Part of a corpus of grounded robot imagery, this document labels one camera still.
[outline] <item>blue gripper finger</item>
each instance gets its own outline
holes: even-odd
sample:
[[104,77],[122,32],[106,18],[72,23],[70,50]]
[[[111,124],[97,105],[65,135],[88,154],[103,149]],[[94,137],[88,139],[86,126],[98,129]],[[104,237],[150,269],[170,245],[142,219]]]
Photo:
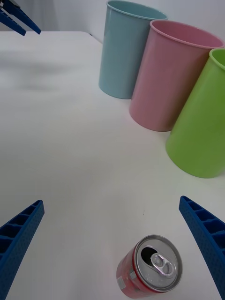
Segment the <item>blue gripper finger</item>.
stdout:
[[22,36],[25,36],[26,30],[23,29],[19,24],[17,24],[13,19],[11,19],[1,9],[0,9],[0,22],[6,25],[7,27],[11,28],[12,30],[22,34]]
[[2,8],[9,14],[15,16],[21,22],[26,24],[36,33],[41,33],[41,29],[18,6],[14,5],[10,0],[3,0]]

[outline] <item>blue cup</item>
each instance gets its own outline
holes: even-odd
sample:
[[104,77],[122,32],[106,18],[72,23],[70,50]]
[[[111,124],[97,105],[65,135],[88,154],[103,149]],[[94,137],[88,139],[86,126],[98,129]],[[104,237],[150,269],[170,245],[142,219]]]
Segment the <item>blue cup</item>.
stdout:
[[150,21],[167,19],[151,7],[107,2],[99,87],[106,94],[131,99],[150,30]]

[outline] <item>table surface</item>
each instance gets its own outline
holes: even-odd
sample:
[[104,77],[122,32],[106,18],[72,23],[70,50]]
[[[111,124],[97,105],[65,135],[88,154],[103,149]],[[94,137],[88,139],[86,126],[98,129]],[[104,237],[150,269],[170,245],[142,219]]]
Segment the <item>table surface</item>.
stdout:
[[225,176],[184,173],[166,154],[168,133],[100,90],[102,45],[87,33],[0,37],[0,223],[45,206],[7,300],[127,299],[117,265],[149,234],[183,260],[180,284],[151,299],[219,300],[178,206],[186,195],[224,220]]

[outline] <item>green cup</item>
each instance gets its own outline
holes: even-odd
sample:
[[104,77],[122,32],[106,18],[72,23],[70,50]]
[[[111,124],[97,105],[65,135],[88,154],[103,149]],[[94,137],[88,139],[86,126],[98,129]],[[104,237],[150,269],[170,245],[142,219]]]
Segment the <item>green cup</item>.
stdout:
[[213,49],[166,142],[170,159],[197,177],[225,170],[225,49]]

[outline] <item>soda can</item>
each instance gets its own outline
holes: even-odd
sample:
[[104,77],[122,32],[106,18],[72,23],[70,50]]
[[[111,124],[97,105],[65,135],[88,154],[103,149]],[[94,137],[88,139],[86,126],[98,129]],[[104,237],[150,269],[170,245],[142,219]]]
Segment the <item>soda can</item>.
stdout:
[[182,260],[177,248],[166,238],[149,235],[121,260],[117,283],[133,299],[174,289],[182,276]]

